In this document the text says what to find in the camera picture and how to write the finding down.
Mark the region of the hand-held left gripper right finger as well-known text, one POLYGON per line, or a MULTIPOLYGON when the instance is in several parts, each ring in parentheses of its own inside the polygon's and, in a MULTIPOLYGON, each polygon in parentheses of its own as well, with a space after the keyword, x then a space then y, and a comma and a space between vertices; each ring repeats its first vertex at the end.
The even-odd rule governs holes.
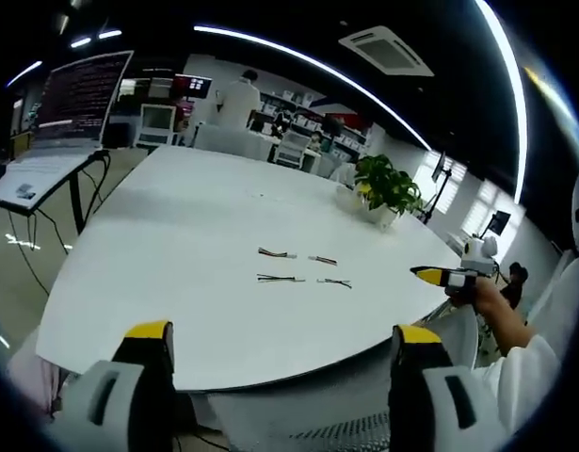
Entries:
POLYGON ((438 334, 396 325, 388 394, 391 451, 498 451, 507 438, 496 400, 454 365, 438 334))

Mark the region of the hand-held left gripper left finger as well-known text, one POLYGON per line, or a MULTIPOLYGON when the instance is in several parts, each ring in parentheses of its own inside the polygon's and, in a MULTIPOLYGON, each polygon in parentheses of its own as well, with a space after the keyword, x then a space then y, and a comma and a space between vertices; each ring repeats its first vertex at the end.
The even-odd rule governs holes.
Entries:
POLYGON ((173 324, 135 325, 62 391, 51 438, 62 451, 171 451, 173 374, 173 324))

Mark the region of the person's right hand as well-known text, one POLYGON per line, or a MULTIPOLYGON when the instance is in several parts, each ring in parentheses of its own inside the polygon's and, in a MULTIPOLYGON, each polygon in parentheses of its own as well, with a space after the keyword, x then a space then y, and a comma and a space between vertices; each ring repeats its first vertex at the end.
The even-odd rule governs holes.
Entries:
POLYGON ((473 285, 446 291, 448 300, 455 307, 470 304, 484 316, 490 318, 509 308, 508 301, 503 297, 491 279, 476 277, 473 285))

